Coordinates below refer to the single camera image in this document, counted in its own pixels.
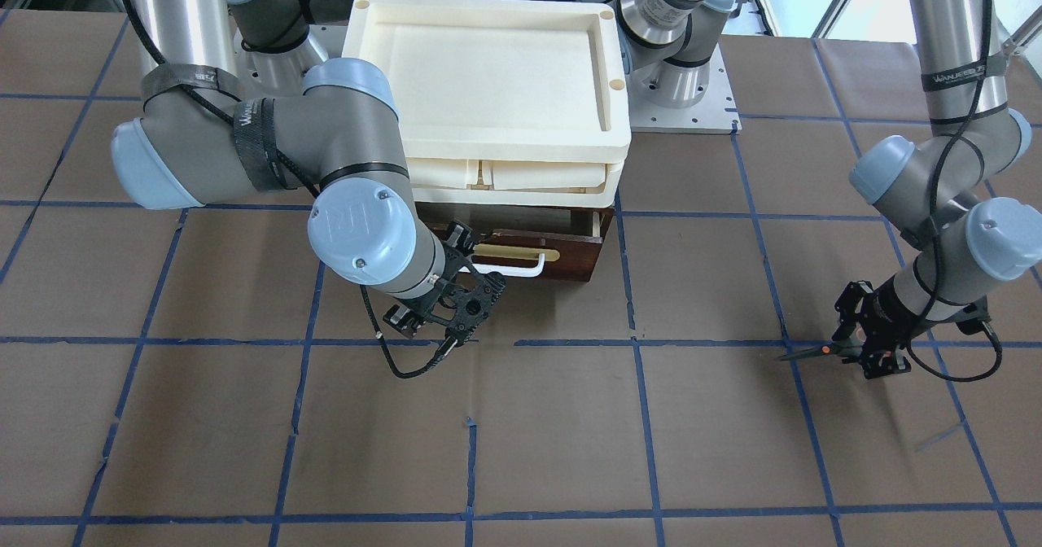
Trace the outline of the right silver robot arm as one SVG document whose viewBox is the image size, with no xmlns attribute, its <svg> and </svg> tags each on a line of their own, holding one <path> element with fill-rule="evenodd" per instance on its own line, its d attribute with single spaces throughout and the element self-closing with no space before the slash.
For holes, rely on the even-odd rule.
<svg viewBox="0 0 1042 547">
<path fill-rule="evenodd" d="M 342 278 L 394 298 L 386 323 L 445 328 L 432 364 L 469 342 L 505 290 L 418 217 L 399 111 L 372 63 L 311 49 L 309 0 L 122 0 L 145 51 L 142 116 L 111 163 L 138 205 L 200 207 L 305 188 L 311 247 Z"/>
</svg>

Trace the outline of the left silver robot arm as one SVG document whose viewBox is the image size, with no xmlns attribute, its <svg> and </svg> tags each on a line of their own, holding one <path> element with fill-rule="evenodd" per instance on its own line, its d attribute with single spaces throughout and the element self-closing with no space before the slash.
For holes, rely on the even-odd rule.
<svg viewBox="0 0 1042 547">
<path fill-rule="evenodd" d="M 909 2 L 933 135 L 883 139 L 849 180 L 918 254 L 880 287 L 849 283 L 836 302 L 832 342 L 803 352 L 834 352 L 867 379 L 908 372 L 917 362 L 912 340 L 945 323 L 983 333 L 1001 354 L 987 295 L 1040 262 L 1040 213 L 974 195 L 1031 143 L 1026 117 L 1008 105 L 993 0 Z"/>
</svg>

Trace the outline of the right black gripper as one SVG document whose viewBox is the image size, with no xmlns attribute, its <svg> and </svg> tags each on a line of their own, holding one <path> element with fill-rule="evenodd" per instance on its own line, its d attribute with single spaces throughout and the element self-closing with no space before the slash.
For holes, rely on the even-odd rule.
<svg viewBox="0 0 1042 547">
<path fill-rule="evenodd" d="M 436 360 L 443 360 L 458 346 L 466 344 L 480 324 L 490 317 L 492 306 L 506 289 L 506 277 L 499 272 L 480 273 L 468 258 L 457 250 L 447 250 L 444 272 L 440 274 L 431 291 L 414 302 L 414 310 L 419 313 L 419 324 L 435 323 L 445 328 L 445 339 L 436 348 Z M 461 269 L 471 271 L 469 277 L 474 285 L 465 288 L 455 283 Z M 435 315 L 436 306 L 447 300 L 454 306 L 451 318 Z"/>
</svg>

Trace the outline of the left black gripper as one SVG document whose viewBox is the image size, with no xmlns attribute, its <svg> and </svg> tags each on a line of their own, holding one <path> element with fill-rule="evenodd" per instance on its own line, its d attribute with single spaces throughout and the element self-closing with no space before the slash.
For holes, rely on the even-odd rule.
<svg viewBox="0 0 1042 547">
<path fill-rule="evenodd" d="M 838 328 L 832 349 L 844 364 L 862 366 L 867 379 L 907 373 L 908 358 L 896 349 L 905 341 L 913 315 L 900 303 L 888 280 L 877 290 L 870 282 L 855 281 L 838 296 Z"/>
</svg>

